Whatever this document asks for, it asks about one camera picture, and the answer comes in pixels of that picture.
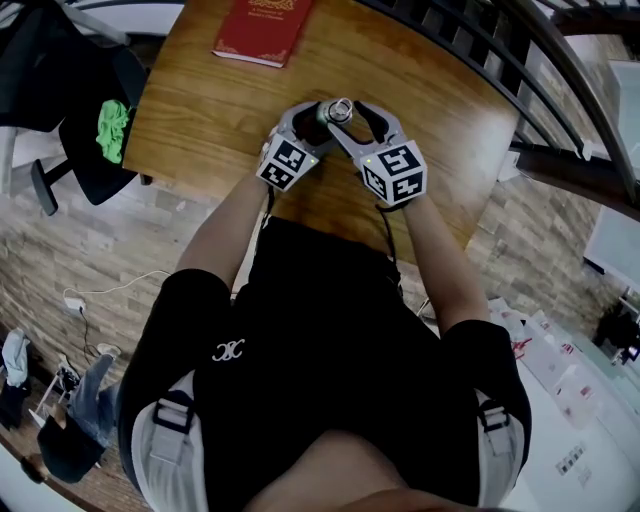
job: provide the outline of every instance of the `black cord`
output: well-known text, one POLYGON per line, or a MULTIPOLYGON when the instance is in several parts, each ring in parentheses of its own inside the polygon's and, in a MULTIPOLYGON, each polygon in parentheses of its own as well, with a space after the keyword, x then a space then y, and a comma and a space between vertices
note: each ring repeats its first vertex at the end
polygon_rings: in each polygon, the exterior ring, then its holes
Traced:
POLYGON ((82 308, 80 308, 80 316, 82 316, 82 319, 84 320, 84 346, 82 347, 82 351, 84 352, 84 358, 87 360, 87 364, 90 365, 91 361, 89 361, 89 357, 87 356, 87 354, 89 354, 91 357, 98 357, 100 353, 95 346, 90 345, 87 341, 87 334, 89 333, 89 322, 87 321, 87 317, 84 316, 82 308))
POLYGON ((380 205, 376 205, 376 210, 382 216, 382 220, 384 221, 384 225, 387 228, 387 244, 389 245, 389 251, 391 251, 391 259, 393 260, 393 264, 398 266, 398 258, 396 256, 396 244, 393 241, 393 231, 391 231, 391 225, 389 224, 389 219, 387 219, 387 215, 385 213, 385 209, 380 205))
POLYGON ((262 222, 260 222, 260 231, 258 232, 258 239, 256 240, 256 250, 253 255, 255 256, 258 253, 258 247, 260 246, 260 237, 262 236, 262 230, 267 225, 267 219, 269 215, 271 215, 271 210, 273 210, 273 205, 276 202, 276 194, 273 191, 273 187, 269 186, 269 200, 267 202, 267 210, 264 212, 262 216, 262 222))

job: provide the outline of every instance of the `jeans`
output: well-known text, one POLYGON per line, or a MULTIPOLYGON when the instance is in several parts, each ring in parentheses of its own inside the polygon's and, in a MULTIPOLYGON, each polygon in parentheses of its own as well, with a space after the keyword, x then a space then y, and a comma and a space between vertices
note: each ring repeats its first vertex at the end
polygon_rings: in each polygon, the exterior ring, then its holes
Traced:
POLYGON ((80 429, 100 446, 109 446, 115 424, 115 405, 120 383, 100 390, 100 383, 109 371, 113 357, 103 354, 87 370, 69 399, 67 414, 80 429))

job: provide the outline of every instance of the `black t-shirt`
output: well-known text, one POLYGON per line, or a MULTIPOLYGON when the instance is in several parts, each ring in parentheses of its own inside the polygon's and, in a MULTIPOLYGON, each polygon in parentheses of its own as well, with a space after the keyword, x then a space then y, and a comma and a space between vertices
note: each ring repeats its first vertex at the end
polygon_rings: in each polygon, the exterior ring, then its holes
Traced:
POLYGON ((360 244, 272 219, 258 247, 233 306, 207 272, 165 281, 120 394, 134 482, 135 417, 193 369, 211 509, 241 510, 327 430, 371 442, 412 488, 477 504, 474 389, 523 423, 526 460, 531 412, 504 329, 467 321, 439 340, 360 244), (229 342, 237 357, 215 361, 229 342))
POLYGON ((100 460, 104 448, 67 414, 64 429, 50 416, 38 433, 42 460, 53 476, 75 484, 100 460))

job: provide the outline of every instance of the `backpack strap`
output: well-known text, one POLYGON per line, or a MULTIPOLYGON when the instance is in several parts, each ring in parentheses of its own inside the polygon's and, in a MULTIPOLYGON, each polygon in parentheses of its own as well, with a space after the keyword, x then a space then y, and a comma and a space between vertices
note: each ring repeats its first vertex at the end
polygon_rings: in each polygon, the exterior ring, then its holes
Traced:
POLYGON ((497 401, 476 390, 478 398, 478 506, 497 507, 516 484, 524 457, 522 423, 497 401))
POLYGON ((131 456, 142 495, 155 512, 208 512, 204 448, 194 410, 194 372, 136 418, 131 456))
POLYGON ((170 390, 156 402, 151 421, 155 425, 151 454, 169 464, 179 464, 184 438, 191 431, 193 398, 181 390, 170 390))

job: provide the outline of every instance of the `metal bottle cap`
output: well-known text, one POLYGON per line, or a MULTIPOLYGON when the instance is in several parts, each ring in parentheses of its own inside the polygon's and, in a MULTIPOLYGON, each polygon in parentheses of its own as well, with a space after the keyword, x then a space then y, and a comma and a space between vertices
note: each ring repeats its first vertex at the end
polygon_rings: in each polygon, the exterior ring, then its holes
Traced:
POLYGON ((325 101, 318 108, 318 122, 326 125, 330 121, 336 124, 347 124, 353 119, 353 103, 348 98, 325 101))

